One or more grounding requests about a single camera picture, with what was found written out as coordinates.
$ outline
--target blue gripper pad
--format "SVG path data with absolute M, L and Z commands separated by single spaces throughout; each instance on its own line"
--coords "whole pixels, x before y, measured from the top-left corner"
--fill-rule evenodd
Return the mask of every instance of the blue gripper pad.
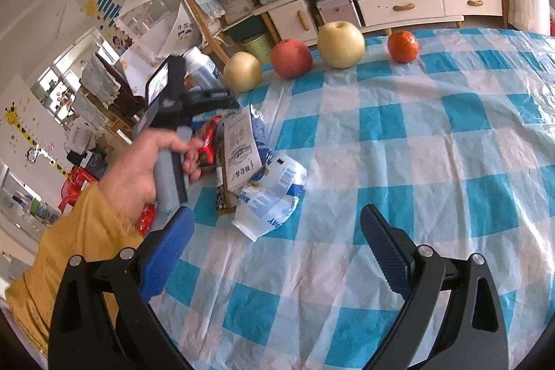
M 402 229 L 391 227 L 373 204 L 360 212 L 360 229 L 391 290 L 407 300 L 416 246 Z
M 146 236 L 138 250 L 140 251 L 143 246 L 146 250 L 146 259 L 141 263 L 139 285 L 139 291 L 145 302 L 148 303 L 153 296 L 162 293 L 194 230 L 193 211 L 181 206 L 165 228 Z

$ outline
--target storage box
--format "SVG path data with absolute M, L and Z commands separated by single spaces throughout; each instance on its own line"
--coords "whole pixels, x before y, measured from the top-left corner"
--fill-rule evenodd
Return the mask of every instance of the storage box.
M 245 16 L 248 16 L 254 8 L 253 0 L 219 0 L 225 10 L 225 20 L 233 24 Z
M 347 21 L 359 28 L 362 27 L 353 0 L 317 0 L 316 7 L 324 23 Z

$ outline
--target cabinet door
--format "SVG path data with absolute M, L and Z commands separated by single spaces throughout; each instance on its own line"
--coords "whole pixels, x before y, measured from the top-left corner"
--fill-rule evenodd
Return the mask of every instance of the cabinet door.
M 503 16 L 501 0 L 443 0 L 445 15 Z
M 310 41 L 318 38 L 318 29 L 309 13 L 305 0 L 282 5 L 268 12 L 281 39 L 297 38 Z
M 442 0 L 359 0 L 366 26 L 445 16 Z

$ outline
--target blue checkered tablecloth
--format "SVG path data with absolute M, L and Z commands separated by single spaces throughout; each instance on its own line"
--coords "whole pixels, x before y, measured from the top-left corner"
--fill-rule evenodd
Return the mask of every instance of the blue checkered tablecloth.
M 243 96 L 268 143 L 308 170 L 292 217 L 252 243 L 192 188 L 195 233 L 153 306 L 196 370 L 361 368 L 402 306 L 359 226 L 365 204 L 445 257 L 482 253 L 514 367 L 555 310 L 555 40 L 493 29 L 415 34 L 393 63 L 367 38 L 359 64 Z M 414 362 L 427 357 L 447 304 Z

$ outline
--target yellow sleeve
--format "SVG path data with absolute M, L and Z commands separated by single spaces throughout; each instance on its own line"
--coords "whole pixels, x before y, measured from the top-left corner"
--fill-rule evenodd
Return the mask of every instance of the yellow sleeve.
M 111 259 L 122 248 L 137 248 L 142 240 L 97 185 L 88 187 L 73 211 L 44 233 L 33 266 L 6 290 L 16 322 L 41 352 L 48 351 L 54 302 L 69 258 L 80 254 L 88 262 Z M 116 299 L 110 294 L 106 303 L 115 319 Z

